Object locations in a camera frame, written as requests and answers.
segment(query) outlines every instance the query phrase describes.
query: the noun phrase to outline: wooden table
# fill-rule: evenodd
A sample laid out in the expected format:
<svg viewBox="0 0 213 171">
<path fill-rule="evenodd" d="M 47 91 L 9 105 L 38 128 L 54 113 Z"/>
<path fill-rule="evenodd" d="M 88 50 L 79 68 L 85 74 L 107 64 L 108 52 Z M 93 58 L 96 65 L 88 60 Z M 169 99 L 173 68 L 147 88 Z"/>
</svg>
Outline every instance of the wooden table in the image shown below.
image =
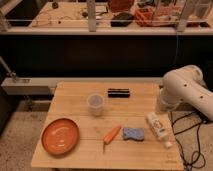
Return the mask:
<svg viewBox="0 0 213 171">
<path fill-rule="evenodd" d="M 47 2 L 39 14 L 33 19 L 29 27 L 53 27 L 53 28 L 88 28 L 88 21 L 82 16 L 82 12 L 87 12 L 87 4 L 84 2 L 58 2 L 59 8 L 53 9 L 52 2 Z M 96 6 L 107 3 L 96 3 Z M 132 6 L 131 13 L 134 14 L 136 5 Z M 101 20 L 97 21 L 98 28 L 110 28 L 111 19 L 118 13 L 108 13 L 101 15 Z M 128 28 L 140 28 L 132 22 Z"/>
<path fill-rule="evenodd" d="M 108 98 L 108 88 L 129 88 L 130 98 Z M 62 82 L 52 100 L 44 128 L 58 118 L 74 120 L 80 131 L 76 148 L 62 158 L 50 156 L 39 139 L 31 162 L 32 167 L 133 169 L 133 170 L 183 170 L 179 150 L 172 133 L 167 114 L 159 115 L 169 132 L 173 144 L 165 149 L 154 137 L 145 115 L 155 111 L 157 84 L 113 82 Z M 93 117 L 88 110 L 86 98 L 98 92 L 105 98 L 102 116 Z M 124 141 L 122 131 L 106 146 L 103 153 L 103 136 L 117 125 L 142 127 L 143 142 Z"/>
</svg>

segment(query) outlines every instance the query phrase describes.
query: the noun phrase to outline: wall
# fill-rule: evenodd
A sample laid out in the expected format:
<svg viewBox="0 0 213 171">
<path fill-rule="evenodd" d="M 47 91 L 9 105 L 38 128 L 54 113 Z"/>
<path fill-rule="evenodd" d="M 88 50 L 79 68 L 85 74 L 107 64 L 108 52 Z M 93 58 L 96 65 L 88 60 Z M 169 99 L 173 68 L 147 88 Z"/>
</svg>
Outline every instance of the wall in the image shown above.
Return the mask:
<svg viewBox="0 0 213 171">
<path fill-rule="evenodd" d="M 213 36 L 0 35 L 0 40 L 0 55 L 20 76 L 162 76 L 187 64 L 202 67 L 213 56 Z"/>
</svg>

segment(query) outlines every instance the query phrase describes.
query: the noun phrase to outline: glass panel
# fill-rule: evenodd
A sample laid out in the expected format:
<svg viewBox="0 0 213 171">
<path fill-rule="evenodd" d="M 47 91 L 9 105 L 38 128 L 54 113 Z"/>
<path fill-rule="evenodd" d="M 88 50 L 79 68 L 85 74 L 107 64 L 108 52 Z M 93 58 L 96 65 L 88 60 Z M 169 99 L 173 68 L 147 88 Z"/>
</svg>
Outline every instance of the glass panel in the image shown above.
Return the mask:
<svg viewBox="0 0 213 171">
<path fill-rule="evenodd" d="M 85 2 L 73 0 L 14 0 L 1 8 L 12 26 L 88 28 Z"/>
<path fill-rule="evenodd" d="M 109 0 L 98 27 L 170 27 L 178 22 L 185 0 Z"/>
<path fill-rule="evenodd" d="M 212 8 L 212 2 L 198 0 L 188 26 L 194 22 L 199 25 Z M 95 0 L 93 21 L 96 18 L 96 23 L 91 23 L 95 23 L 97 29 L 109 31 L 175 27 L 185 3 L 186 0 Z M 88 27 L 88 14 L 94 8 L 88 12 L 86 0 L 0 0 L 0 5 L 0 27 L 7 24 L 7 20 L 12 27 L 94 28 Z"/>
<path fill-rule="evenodd" d="M 197 26 L 203 22 L 212 9 L 212 4 L 212 0 L 198 0 L 193 13 L 189 16 L 189 25 Z"/>
</svg>

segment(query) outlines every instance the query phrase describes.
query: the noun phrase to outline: white bottle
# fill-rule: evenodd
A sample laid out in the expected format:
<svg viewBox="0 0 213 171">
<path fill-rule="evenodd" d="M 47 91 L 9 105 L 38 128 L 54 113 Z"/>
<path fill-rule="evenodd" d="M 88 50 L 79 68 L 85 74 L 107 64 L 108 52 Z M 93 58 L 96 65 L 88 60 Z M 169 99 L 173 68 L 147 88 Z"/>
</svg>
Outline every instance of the white bottle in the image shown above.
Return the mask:
<svg viewBox="0 0 213 171">
<path fill-rule="evenodd" d="M 169 135 L 167 130 L 164 128 L 163 124 L 160 122 L 158 116 L 152 112 L 147 114 L 146 116 L 147 122 L 149 123 L 152 131 L 154 132 L 155 136 L 164 142 L 164 146 L 166 148 L 170 148 L 172 146 L 171 142 L 169 141 Z"/>
</svg>

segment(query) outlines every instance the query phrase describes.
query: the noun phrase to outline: orange object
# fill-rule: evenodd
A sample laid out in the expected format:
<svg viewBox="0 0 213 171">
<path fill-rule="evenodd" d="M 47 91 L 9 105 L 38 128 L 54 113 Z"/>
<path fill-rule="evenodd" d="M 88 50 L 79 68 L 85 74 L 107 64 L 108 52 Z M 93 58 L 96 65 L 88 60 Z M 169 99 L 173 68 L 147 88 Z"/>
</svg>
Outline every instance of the orange object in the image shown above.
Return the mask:
<svg viewBox="0 0 213 171">
<path fill-rule="evenodd" d="M 76 123 L 61 118 L 51 122 L 44 130 L 41 141 L 44 149 L 52 155 L 62 155 L 72 150 L 78 142 Z"/>
<path fill-rule="evenodd" d="M 107 133 L 107 135 L 103 139 L 104 144 L 108 145 L 116 137 L 120 129 L 121 129 L 121 126 L 119 125 L 113 128 L 109 133 Z"/>
</svg>

